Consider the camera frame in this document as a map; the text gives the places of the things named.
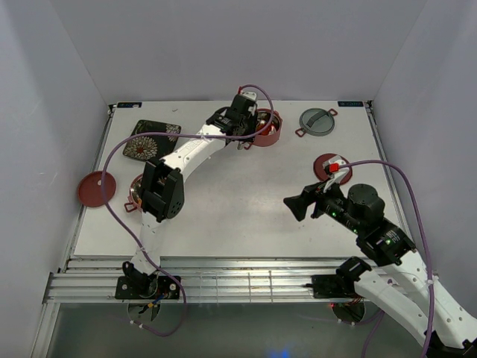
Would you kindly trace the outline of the red sausage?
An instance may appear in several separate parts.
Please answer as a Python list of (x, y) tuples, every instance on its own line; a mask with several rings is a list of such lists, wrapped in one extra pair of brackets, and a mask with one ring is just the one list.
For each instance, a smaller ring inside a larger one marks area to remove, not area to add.
[(271, 129), (273, 128), (273, 125), (269, 125), (267, 127), (263, 127), (263, 131), (260, 133), (262, 136), (267, 136)]

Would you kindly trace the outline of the dark red lid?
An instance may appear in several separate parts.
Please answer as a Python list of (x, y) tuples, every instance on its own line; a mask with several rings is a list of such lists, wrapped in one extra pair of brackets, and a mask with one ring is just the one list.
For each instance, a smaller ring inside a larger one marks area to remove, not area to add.
[[(345, 157), (342, 157), (341, 155), (336, 153), (325, 153), (320, 155), (319, 157), (316, 158), (316, 160), (313, 163), (313, 171), (319, 181), (325, 181), (329, 179), (330, 172), (327, 171), (328, 169), (325, 169), (325, 167), (327, 162), (329, 162), (334, 157), (337, 157), (338, 159), (343, 160), (346, 164), (349, 163), (349, 161)], [(350, 179), (352, 178), (352, 176), (353, 176), (353, 170), (349, 169), (348, 173), (342, 178), (340, 185), (344, 185), (348, 183)]]
[(103, 198), (101, 191), (101, 176), (102, 171), (89, 173), (84, 177), (77, 188), (77, 196), (79, 202), (85, 207), (100, 207), (108, 202), (116, 193), (116, 180), (107, 172), (105, 174), (104, 189), (106, 191), (106, 198)]

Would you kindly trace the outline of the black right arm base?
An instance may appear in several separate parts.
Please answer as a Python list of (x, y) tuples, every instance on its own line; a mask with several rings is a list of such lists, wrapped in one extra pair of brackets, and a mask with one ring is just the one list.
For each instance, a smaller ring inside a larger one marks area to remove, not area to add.
[(351, 298), (355, 294), (336, 274), (313, 275), (311, 285), (314, 298)]

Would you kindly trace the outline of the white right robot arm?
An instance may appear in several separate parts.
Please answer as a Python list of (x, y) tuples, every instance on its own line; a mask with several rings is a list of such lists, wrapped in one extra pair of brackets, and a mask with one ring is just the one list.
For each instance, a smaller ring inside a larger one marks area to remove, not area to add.
[(372, 186), (355, 184), (344, 194), (338, 184), (316, 183), (283, 202), (298, 221), (313, 206), (312, 218), (328, 215), (356, 234), (367, 259), (351, 257), (336, 269), (333, 280), (342, 295), (373, 302), (422, 345), (426, 357), (476, 356), (476, 318), (428, 277), (431, 269), (405, 232), (385, 218), (385, 203)]

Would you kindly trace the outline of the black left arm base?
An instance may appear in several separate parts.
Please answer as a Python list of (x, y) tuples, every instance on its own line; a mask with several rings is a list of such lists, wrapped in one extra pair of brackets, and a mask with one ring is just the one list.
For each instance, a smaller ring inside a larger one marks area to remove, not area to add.
[(118, 300), (154, 300), (162, 297), (166, 300), (177, 300), (181, 296), (179, 285), (167, 276), (153, 276), (144, 289), (133, 284), (125, 276), (117, 280), (114, 298)]

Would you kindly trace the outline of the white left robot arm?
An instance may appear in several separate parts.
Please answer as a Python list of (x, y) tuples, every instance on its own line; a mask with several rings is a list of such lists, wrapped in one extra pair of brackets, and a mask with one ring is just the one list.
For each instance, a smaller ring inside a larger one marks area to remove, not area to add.
[(231, 105), (206, 120), (198, 138), (188, 140), (160, 160), (149, 160), (139, 190), (142, 223), (141, 245), (133, 259), (123, 265), (124, 274), (133, 277), (132, 288), (142, 298), (153, 296), (158, 280), (153, 274), (160, 266), (162, 239), (157, 233), (161, 222), (173, 219), (185, 204), (185, 182), (190, 174), (215, 152), (232, 141), (241, 141), (256, 130), (256, 93), (241, 91)]

